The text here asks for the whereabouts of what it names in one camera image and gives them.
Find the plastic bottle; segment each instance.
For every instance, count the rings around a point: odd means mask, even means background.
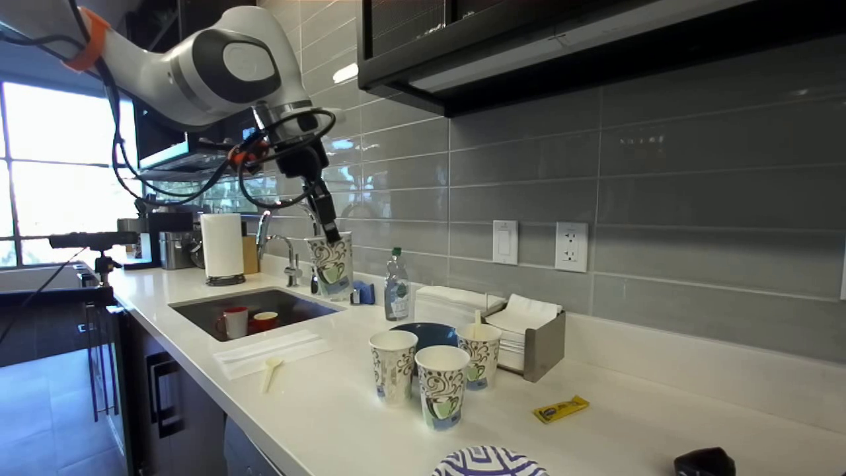
[[[409,285],[404,276],[402,247],[392,249],[392,259],[386,265],[386,321],[404,321],[409,315]]]

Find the white countertop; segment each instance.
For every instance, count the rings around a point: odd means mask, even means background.
[[[700,446],[724,446],[741,476],[846,470],[842,433],[606,374],[568,356],[540,384],[499,374],[494,388],[466,394],[464,420],[456,429],[433,432],[412,401],[400,409],[383,408],[372,392],[367,335],[390,327],[382,306],[345,306],[330,318],[265,333],[261,339],[316,327],[330,341],[328,353],[283,366],[265,394],[261,374],[227,378],[215,360],[215,353],[260,335],[215,341],[170,304],[283,288],[281,278],[251,276],[244,285],[211,288],[201,269],[132,269],[113,273],[113,288],[116,298],[144,318],[164,350],[289,476],[423,476],[444,454],[480,444],[523,453],[551,476],[663,476],[671,474],[677,454]],[[535,420],[535,408],[575,394],[592,408],[551,425]]]

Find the plate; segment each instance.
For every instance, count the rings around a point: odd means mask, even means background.
[[[542,466],[509,446],[466,446],[447,454],[437,476],[548,476]]]

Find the robotic arm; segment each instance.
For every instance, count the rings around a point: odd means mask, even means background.
[[[333,117],[316,109],[281,23],[260,5],[223,14],[217,23],[185,37],[166,54],[152,54],[113,33],[100,15],[67,0],[2,0],[0,22],[24,37],[62,37],[43,47],[75,70],[105,63],[113,81],[182,126],[206,126],[247,109],[287,178],[305,181],[322,234],[338,240],[335,206],[321,178],[328,167],[321,136]]]

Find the faucet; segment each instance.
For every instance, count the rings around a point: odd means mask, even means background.
[[[265,256],[265,251],[267,251],[267,247],[271,247],[273,240],[283,240],[287,249],[289,249],[289,265],[287,265],[289,288],[297,288],[297,285],[300,285],[300,278],[301,278],[300,255],[293,251],[293,244],[291,244],[289,235],[273,235],[273,234],[267,234],[271,218],[273,218],[273,211],[265,208],[261,218],[260,218],[260,224],[257,224],[257,255],[260,255],[260,263],[261,263],[261,256]]]

